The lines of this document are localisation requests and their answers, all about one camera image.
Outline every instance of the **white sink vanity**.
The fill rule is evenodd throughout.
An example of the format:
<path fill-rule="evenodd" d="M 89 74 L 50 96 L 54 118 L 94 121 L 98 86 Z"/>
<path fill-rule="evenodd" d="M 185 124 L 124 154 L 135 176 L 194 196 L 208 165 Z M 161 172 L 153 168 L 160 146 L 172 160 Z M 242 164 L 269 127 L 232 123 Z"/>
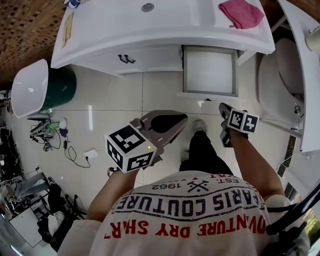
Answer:
<path fill-rule="evenodd" d="M 272 53 L 275 44 L 265 16 L 254 28 L 229 27 L 232 22 L 218 8 L 224 1 L 153 0 L 145 5 L 147 0 L 88 0 L 76 9 L 68 7 L 51 67 L 74 64 L 117 77 L 184 72 L 180 96 L 244 100 L 238 98 L 237 66 L 256 52 Z M 247 2 L 264 14 L 259 0 Z M 63 46 L 65 21 L 73 12 L 70 38 Z"/>

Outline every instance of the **drain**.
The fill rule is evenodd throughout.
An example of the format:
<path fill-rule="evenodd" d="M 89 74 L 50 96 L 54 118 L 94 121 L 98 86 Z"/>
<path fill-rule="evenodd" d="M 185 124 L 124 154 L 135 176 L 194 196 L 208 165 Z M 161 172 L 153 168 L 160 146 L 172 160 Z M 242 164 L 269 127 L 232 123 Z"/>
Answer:
<path fill-rule="evenodd" d="M 148 13 L 148 12 L 151 12 L 154 8 L 155 8 L 155 5 L 153 3 L 148 2 L 141 7 L 141 10 L 144 13 Z"/>

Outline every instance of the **open drawer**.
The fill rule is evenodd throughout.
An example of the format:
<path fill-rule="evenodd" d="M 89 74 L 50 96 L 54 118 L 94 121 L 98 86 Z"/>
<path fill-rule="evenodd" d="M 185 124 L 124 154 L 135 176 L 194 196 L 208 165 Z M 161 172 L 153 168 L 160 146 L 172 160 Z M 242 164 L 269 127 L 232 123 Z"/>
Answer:
<path fill-rule="evenodd" d="M 210 46 L 184 46 L 183 91 L 178 96 L 245 101 L 238 95 L 238 51 Z"/>

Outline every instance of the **pink towel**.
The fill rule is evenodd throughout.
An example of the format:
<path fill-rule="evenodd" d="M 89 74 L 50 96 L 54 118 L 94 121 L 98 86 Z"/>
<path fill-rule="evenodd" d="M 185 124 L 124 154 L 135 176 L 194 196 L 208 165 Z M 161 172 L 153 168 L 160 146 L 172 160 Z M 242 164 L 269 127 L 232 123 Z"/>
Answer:
<path fill-rule="evenodd" d="M 233 22 L 230 28 L 250 29 L 256 27 L 264 17 L 259 8 L 245 0 L 228 0 L 219 4 L 219 9 Z"/>

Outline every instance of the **trash can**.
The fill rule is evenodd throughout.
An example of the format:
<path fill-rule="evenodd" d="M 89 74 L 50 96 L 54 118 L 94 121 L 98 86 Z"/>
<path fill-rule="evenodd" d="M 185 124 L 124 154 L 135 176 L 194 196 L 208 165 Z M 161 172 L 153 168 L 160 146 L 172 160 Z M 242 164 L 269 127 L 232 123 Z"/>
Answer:
<path fill-rule="evenodd" d="M 41 59 L 21 69 L 11 90 L 11 105 L 17 118 L 69 102 L 75 95 L 77 79 L 67 68 L 50 68 Z"/>

